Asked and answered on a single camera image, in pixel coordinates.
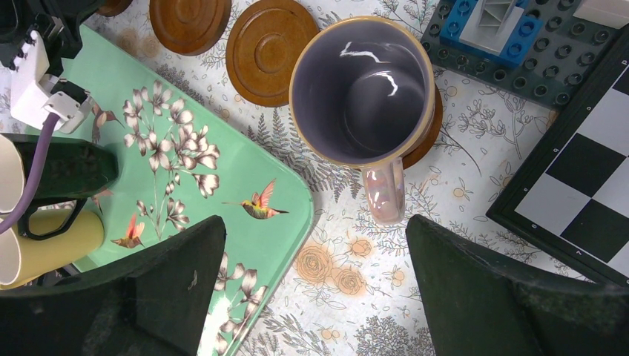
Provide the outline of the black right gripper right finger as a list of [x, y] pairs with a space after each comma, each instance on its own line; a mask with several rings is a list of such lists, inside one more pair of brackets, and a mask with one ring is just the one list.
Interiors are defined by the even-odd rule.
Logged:
[[437, 355], [626, 355], [628, 290], [530, 266], [421, 215], [406, 240]]

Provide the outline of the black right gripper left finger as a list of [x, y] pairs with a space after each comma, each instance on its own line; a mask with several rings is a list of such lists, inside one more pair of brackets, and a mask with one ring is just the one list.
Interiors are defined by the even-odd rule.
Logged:
[[211, 216], [105, 266], [1, 293], [3, 355], [195, 355], [225, 248]]

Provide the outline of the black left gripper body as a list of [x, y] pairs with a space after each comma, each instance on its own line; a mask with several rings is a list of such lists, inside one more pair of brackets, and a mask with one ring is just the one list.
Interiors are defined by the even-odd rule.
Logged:
[[36, 31], [45, 46], [50, 74], [63, 72], [62, 59], [73, 59], [82, 49], [79, 27], [104, 1], [1, 1], [1, 64], [15, 70], [24, 59], [22, 45], [32, 45]]

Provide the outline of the brown wooden coaster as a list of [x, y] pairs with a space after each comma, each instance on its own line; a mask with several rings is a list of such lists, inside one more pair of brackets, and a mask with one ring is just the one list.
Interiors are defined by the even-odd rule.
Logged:
[[99, 7], [97, 13], [105, 17], [113, 17], [124, 12], [131, 4], [132, 0], [105, 0]]
[[297, 1], [263, 0], [247, 7], [230, 31], [225, 54], [235, 90], [256, 105], [287, 105], [296, 61], [318, 32]]
[[231, 5], [230, 0], [150, 0], [149, 17], [155, 36], [165, 48], [196, 56], [219, 41]]
[[443, 102], [438, 88], [435, 88], [435, 110], [432, 117], [431, 125], [424, 137], [424, 140], [416, 145], [413, 151], [410, 151], [403, 157], [404, 169], [410, 168], [423, 159], [435, 144], [440, 133], [441, 124], [443, 122]]

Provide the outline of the yellow mug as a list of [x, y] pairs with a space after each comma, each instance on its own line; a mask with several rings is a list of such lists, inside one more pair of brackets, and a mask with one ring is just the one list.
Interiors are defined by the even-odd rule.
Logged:
[[101, 246], [105, 232], [99, 216], [82, 211], [70, 228], [46, 240], [18, 233], [18, 226], [1, 233], [1, 289], [13, 289], [83, 258]]

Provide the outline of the dark green mug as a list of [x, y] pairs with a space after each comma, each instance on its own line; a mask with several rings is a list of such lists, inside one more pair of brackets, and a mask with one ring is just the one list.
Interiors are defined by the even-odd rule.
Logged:
[[[34, 197], [17, 222], [18, 233], [32, 240], [65, 233], [88, 199], [109, 188], [118, 176], [114, 153], [83, 139], [52, 137]], [[55, 229], [35, 231], [31, 217], [38, 208], [73, 200], [75, 207]]]

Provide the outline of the pink iridescent mug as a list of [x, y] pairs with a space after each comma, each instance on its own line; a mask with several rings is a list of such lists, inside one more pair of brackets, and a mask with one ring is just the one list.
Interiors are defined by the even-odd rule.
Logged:
[[300, 138], [318, 156], [359, 170], [381, 225], [405, 214], [403, 157], [431, 125], [435, 80], [427, 52], [388, 19], [356, 16], [319, 32], [289, 86]]

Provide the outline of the cream black mug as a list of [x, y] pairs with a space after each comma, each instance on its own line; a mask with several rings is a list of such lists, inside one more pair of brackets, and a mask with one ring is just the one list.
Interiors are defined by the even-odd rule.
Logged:
[[22, 197], [25, 177], [22, 157], [4, 135], [1, 135], [0, 180], [0, 210], [1, 214], [8, 214]]

